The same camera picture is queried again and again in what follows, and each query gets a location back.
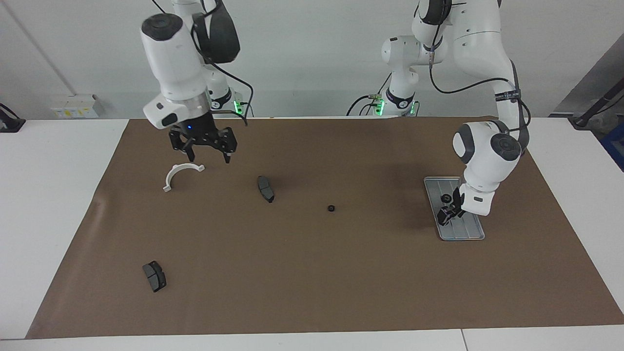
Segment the brown mat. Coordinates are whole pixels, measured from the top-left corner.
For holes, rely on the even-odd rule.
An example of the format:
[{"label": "brown mat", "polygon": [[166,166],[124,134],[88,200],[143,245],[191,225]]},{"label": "brown mat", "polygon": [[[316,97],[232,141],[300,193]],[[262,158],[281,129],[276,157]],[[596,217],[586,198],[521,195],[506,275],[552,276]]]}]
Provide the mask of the brown mat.
[{"label": "brown mat", "polygon": [[464,170],[451,138],[466,120],[220,121],[232,163],[197,147],[206,170],[169,193],[184,156],[130,121],[27,337],[624,324],[528,154],[485,241],[438,238],[422,181]]}]

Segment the wall outlet box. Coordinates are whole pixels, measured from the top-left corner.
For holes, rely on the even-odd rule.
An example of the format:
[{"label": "wall outlet box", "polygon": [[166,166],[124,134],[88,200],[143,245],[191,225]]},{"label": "wall outlet box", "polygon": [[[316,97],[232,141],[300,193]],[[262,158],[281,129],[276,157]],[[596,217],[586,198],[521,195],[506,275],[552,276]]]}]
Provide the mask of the wall outlet box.
[{"label": "wall outlet box", "polygon": [[94,95],[75,95],[61,99],[53,101],[50,107],[58,118],[99,118],[104,113],[102,104]]}]

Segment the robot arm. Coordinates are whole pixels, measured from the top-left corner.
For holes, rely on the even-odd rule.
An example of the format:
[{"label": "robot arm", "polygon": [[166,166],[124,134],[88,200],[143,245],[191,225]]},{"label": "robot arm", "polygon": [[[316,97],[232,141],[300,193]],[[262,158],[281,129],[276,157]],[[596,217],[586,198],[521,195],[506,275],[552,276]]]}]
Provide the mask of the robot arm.
[{"label": "robot arm", "polygon": [[[435,62],[442,62],[448,45],[441,42]],[[412,66],[429,64],[429,51],[413,36],[398,36],[384,42],[381,57],[392,69],[390,86],[383,94],[381,113],[389,116],[403,116],[410,112],[416,95],[419,77]]]},{"label": "robot arm", "polygon": [[502,45],[499,5],[497,0],[467,0],[450,13],[457,65],[476,78],[496,79],[489,84],[498,121],[463,124],[453,138],[453,148],[466,165],[459,204],[478,215],[490,213],[495,190],[529,144],[517,73]]},{"label": "robot arm", "polygon": [[[184,10],[189,10],[192,4],[184,6]],[[215,125],[203,62],[191,32],[197,35],[203,56],[213,62],[234,60],[240,47],[225,7],[221,5],[211,12],[210,16],[194,14],[191,31],[175,14],[157,14],[144,21],[141,40],[160,83],[160,94],[143,111],[156,128],[171,127],[172,147],[188,155],[191,162],[195,158],[192,146],[206,145],[222,152],[229,163],[236,151],[236,138],[231,128],[219,130]]]},{"label": "robot arm", "polygon": [[[221,0],[172,0],[172,4],[173,12],[184,20],[189,30],[195,25],[197,17],[203,15],[202,4],[208,13],[214,11],[205,19],[198,19],[197,21],[200,24],[198,26],[199,33],[205,35],[197,38],[200,46],[207,47],[209,56],[217,64],[232,62],[236,58],[240,50],[238,38],[232,37],[236,36],[236,28],[234,28],[232,19]],[[210,50],[210,45],[205,45],[204,43],[206,39],[214,41],[212,45],[219,46],[220,50]],[[239,103],[241,95],[232,90],[223,73],[207,62],[204,63],[203,75],[208,86],[212,110],[231,110],[242,114],[243,111]]]},{"label": "robot arm", "polygon": [[[391,87],[384,97],[391,101],[394,91],[399,91],[396,87],[408,86],[404,82],[409,81],[405,68],[394,67],[399,63],[408,67],[422,64],[428,65],[432,72],[433,65],[446,56],[444,28],[452,26],[450,46],[457,65],[471,76],[488,80],[494,90],[499,119],[465,123],[453,137],[453,148],[466,165],[466,171],[461,186],[453,194],[453,203],[438,214],[441,224],[465,211],[488,215],[495,190],[513,171],[529,144],[515,66],[502,45],[499,6],[499,0],[463,0],[455,4],[452,0],[420,0],[412,22],[415,41],[411,44],[419,49],[411,49],[410,55],[404,55],[407,59],[384,58],[392,66]],[[394,49],[397,44],[386,41],[384,47],[388,46]],[[404,99],[415,92],[415,83],[405,91],[399,97]],[[395,111],[401,114],[401,106],[397,107]]]}]

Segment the black stand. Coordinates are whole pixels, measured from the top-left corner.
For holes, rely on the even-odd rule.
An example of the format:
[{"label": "black stand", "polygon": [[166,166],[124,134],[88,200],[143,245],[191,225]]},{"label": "black stand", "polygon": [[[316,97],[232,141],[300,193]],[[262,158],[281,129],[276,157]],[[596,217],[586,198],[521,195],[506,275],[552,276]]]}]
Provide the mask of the black stand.
[{"label": "black stand", "polygon": [[577,118],[570,118],[570,123],[574,129],[583,130],[587,126],[587,122],[598,113],[606,104],[608,104],[620,91],[624,90],[624,78],[614,85],[603,97],[598,100],[586,113]]},{"label": "black stand", "polygon": [[6,112],[4,112],[2,109],[0,109],[0,121],[2,121],[2,123],[4,123],[6,125],[6,128],[0,128],[0,133],[17,133],[17,132],[19,132],[19,130],[22,129],[22,126],[24,125],[24,123],[26,123],[26,120],[19,118],[15,114],[15,112],[11,111],[11,109],[6,107],[5,105],[0,104],[0,107],[2,107],[2,109],[5,109],[5,110],[9,111],[12,115],[14,115],[16,117],[16,118],[11,118],[11,117],[9,117],[8,114],[6,114]]}]

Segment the metal tray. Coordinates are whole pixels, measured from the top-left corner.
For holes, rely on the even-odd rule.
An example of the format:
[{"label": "metal tray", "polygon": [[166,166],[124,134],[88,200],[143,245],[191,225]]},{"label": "metal tray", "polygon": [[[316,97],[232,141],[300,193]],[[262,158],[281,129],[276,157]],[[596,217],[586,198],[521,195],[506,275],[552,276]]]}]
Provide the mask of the metal tray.
[{"label": "metal tray", "polygon": [[463,241],[463,240],[483,240],[485,233],[479,217],[475,214],[466,213],[461,218],[455,217],[445,226],[437,223],[436,214],[445,203],[442,202],[443,194],[453,194],[459,186],[459,177],[426,177],[425,190],[429,196],[429,203],[433,211],[433,220],[436,223],[437,231],[442,240]]}]

